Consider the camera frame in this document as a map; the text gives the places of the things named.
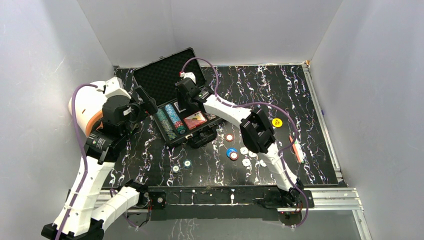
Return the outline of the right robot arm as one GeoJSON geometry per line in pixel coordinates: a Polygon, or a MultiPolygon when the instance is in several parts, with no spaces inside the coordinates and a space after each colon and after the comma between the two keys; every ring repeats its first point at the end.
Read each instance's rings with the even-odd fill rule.
{"type": "Polygon", "coordinates": [[[181,71],[179,77],[180,81],[175,85],[179,107],[215,115],[238,127],[244,146],[257,154],[272,173],[281,195],[281,205],[301,205],[304,185],[285,163],[266,113],[260,107],[236,106],[216,96],[210,88],[200,88],[192,72],[181,71]]]}

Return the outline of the yellow round button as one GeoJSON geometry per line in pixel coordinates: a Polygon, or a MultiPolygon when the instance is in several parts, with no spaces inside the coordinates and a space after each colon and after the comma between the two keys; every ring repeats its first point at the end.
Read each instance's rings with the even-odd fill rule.
{"type": "Polygon", "coordinates": [[[280,118],[274,118],[272,121],[271,121],[271,123],[272,123],[272,125],[275,127],[275,128],[280,128],[280,127],[282,127],[282,125],[283,125],[283,121],[280,119],[280,118]]]}

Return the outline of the red card deck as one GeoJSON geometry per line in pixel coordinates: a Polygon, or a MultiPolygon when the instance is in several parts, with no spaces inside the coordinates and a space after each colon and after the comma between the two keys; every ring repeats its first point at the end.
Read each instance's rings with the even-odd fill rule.
{"type": "Polygon", "coordinates": [[[193,130],[208,121],[201,111],[197,111],[185,117],[183,120],[189,130],[193,130]]]}

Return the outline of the red poker chip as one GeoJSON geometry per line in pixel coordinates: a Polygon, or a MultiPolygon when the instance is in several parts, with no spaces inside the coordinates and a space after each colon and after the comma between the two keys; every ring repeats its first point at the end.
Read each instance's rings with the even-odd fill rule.
{"type": "Polygon", "coordinates": [[[237,153],[237,152],[233,152],[233,153],[230,155],[230,159],[231,159],[232,161],[236,161],[238,158],[239,158],[239,155],[238,155],[238,153],[237,153]]]}
{"type": "Polygon", "coordinates": [[[228,142],[232,142],[234,140],[234,136],[229,133],[225,136],[225,140],[228,142]]]}

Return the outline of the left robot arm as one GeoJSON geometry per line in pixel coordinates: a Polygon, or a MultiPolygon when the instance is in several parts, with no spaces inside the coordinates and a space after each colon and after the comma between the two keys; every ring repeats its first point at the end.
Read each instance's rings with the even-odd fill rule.
{"type": "Polygon", "coordinates": [[[49,240],[101,240],[130,208],[153,208],[148,187],[136,180],[119,187],[101,206],[96,207],[96,201],[128,139],[158,108],[142,87],[128,93],[118,77],[79,85],[68,108],[81,151],[80,167],[60,214],[41,235],[49,240]]]}

